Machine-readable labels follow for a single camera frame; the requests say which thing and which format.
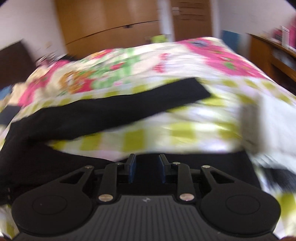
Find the metal screw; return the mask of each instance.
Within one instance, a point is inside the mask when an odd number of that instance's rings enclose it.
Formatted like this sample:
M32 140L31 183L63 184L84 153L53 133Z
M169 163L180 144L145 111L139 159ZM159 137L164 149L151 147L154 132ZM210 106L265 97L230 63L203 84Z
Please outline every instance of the metal screw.
M102 194L98 197L98 199L102 202L109 202L113 200L113 196L110 194Z
M194 199L194 195L190 193L183 193L180 195L180 199L186 202L192 201Z

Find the wooden wardrobe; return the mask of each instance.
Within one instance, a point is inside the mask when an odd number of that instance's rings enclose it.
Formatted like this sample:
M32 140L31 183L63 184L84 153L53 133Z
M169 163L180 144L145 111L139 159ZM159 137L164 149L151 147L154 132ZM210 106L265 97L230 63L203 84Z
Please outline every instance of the wooden wardrobe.
M176 41L212 35L210 0L55 0L68 53L146 44L161 34L158 1L171 5Z
M55 0L70 55L143 45L160 34L157 0Z

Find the wooden desk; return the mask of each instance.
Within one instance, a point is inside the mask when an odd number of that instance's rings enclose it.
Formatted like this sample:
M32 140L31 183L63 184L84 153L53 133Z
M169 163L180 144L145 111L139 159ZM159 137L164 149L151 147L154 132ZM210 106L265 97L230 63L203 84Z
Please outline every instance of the wooden desk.
M250 36L252 38L250 61L279 85L296 94L296 71L272 55L274 49L278 49L296 58L296 52L286 49L269 39L253 34L250 34Z

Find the pink flower pattern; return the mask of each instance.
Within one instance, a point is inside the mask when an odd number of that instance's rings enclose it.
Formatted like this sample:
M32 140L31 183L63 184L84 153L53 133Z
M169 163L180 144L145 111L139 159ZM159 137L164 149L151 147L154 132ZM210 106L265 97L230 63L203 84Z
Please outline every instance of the pink flower pattern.
M165 66L163 63L159 63L153 67L153 70L157 73L164 73L165 72Z
M111 53L112 51L113 51L113 49L102 50L100 52L91 54L89 57L90 57L90 59L99 59L99 58L104 57L106 54Z
M160 54L159 57L161 60L168 60L168 55L169 55L168 53L162 53L162 54Z
M58 69L63 67L65 64L69 63L68 60L60 60L57 61L50 70L42 77L38 79L34 79L27 87L27 89L24 91L22 96L20 97L18 101L19 106L27 106L33 102L33 96L37 89L39 88L45 88L50 81L53 73Z
M119 64L115 64L115 65L112 65L110 67L110 70L117 70L117 69L120 69L122 67L124 63L119 63Z
M211 40L197 38L182 40L179 43L187 46L192 52L204 56L207 65L227 75L265 78L241 57L215 45Z
M94 81L93 79L89 79L89 78L81 79L80 81L81 88L77 90L77 93L92 91L93 88L91 87L91 84L93 83L93 81Z
M119 80L119 81L116 81L116 82L113 83L113 86L120 86L120 85L123 85L122 80Z

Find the circular pad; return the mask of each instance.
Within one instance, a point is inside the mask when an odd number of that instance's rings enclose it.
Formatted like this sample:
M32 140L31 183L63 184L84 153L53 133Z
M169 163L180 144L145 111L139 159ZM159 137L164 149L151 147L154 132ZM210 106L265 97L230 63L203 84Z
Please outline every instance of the circular pad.
M200 209L216 229L244 236L272 232L281 213L271 195L241 182L217 185L202 199Z
M81 226L90 216L92 203L76 185L41 186L18 197L12 216L20 229L35 235L59 235Z
M44 196L33 202L33 209L44 215L53 215L63 211L67 206L65 198L60 196Z
M237 214L252 214L260 208L259 201L247 195L236 195L226 200L228 209Z

